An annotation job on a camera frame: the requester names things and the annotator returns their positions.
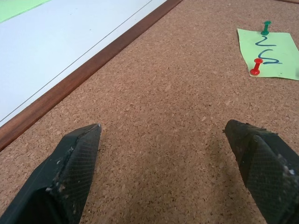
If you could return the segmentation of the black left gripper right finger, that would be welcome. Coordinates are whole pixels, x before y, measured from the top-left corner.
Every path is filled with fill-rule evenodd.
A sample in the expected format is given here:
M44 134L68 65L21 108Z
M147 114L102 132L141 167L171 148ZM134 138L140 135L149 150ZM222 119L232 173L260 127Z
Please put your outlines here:
M277 133L231 119L224 133L267 224L299 224L299 155Z

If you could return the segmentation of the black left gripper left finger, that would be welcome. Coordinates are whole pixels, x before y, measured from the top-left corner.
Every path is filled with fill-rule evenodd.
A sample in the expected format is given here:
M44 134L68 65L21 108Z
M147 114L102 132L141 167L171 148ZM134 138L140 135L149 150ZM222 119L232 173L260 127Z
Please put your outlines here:
M66 134L29 176L0 224L79 224L93 181L101 125Z

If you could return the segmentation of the red push pin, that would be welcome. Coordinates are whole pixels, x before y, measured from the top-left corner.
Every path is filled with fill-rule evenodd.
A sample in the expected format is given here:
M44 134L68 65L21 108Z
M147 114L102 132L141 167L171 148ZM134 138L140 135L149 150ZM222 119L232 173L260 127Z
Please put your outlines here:
M261 58L256 58L254 60L255 62L255 66L249 71L251 75L253 76L257 76L260 74L260 70L259 70L259 67L260 67L260 64L263 63L263 59Z

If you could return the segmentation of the green paper note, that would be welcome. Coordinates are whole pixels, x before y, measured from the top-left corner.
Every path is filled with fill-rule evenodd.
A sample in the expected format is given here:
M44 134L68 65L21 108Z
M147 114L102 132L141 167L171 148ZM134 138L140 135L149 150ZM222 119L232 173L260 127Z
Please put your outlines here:
M299 81L299 50L291 34L271 32L262 35L258 31L238 29L239 46L248 70L260 58L260 73L256 77L277 77Z

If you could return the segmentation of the cork board with wooden frame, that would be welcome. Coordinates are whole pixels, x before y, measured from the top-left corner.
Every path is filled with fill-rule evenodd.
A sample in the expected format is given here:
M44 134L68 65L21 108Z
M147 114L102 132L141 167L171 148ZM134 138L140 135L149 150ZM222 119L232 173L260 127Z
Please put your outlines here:
M299 153L299 82L251 77L237 29L291 34L299 5L183 0L0 152L0 216L61 138L100 123L83 224L266 224L223 129L264 127Z

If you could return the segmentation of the green push pin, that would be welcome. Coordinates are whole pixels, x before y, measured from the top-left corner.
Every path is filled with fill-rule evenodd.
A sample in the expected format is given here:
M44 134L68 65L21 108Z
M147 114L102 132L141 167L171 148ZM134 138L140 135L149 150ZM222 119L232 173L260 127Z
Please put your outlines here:
M271 25L271 21L265 21L264 22L264 29L263 31L261 32L261 35L268 35L269 34L269 25Z

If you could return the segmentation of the light green sheet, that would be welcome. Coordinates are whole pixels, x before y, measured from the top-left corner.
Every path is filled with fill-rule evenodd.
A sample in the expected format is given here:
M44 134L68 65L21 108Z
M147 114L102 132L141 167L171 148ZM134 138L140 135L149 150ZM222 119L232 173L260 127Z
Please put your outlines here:
M0 0L0 23L48 1L50 0Z

